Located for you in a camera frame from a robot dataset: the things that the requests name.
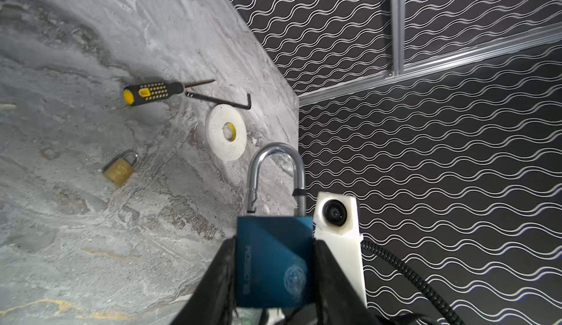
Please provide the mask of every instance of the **camera lens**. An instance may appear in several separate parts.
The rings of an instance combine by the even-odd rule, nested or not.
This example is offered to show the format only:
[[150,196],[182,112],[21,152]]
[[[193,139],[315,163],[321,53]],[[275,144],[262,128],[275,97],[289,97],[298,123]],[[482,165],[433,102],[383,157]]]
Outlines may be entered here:
[[347,220],[346,206],[338,200],[330,200],[324,205],[324,217],[330,224],[341,226]]

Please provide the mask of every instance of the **blue padlock body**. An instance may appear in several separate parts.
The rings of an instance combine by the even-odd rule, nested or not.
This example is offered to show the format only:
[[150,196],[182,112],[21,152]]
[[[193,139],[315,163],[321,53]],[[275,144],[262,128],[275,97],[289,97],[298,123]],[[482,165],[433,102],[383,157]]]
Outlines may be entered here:
[[312,217],[239,216],[235,261],[239,307],[301,307],[315,301]]

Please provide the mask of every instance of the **yellow screwdriver end cap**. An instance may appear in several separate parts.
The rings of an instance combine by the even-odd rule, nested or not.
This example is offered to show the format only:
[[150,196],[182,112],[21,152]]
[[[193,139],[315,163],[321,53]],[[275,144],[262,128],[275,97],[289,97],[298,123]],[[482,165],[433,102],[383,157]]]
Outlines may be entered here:
[[133,102],[135,102],[135,97],[133,97],[133,93],[130,90],[123,90],[123,99],[128,104],[133,104]]

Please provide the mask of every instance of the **screwdriver handle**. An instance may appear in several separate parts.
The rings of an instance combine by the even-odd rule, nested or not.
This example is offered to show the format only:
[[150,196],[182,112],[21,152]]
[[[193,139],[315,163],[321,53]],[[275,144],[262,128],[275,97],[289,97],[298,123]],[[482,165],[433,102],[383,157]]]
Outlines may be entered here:
[[183,92],[183,89],[183,84],[180,82],[129,85],[123,89],[123,99],[130,105],[147,104],[168,99],[172,95],[179,95]]

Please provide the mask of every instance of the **tape roll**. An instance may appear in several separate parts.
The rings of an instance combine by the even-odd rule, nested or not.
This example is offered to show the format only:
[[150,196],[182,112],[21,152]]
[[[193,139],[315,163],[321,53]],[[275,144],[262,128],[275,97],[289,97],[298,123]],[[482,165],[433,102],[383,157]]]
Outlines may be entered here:
[[[227,139],[223,128],[232,133]],[[246,124],[240,113],[231,105],[216,105],[207,116],[207,141],[209,147],[224,161],[240,158],[246,149]]]

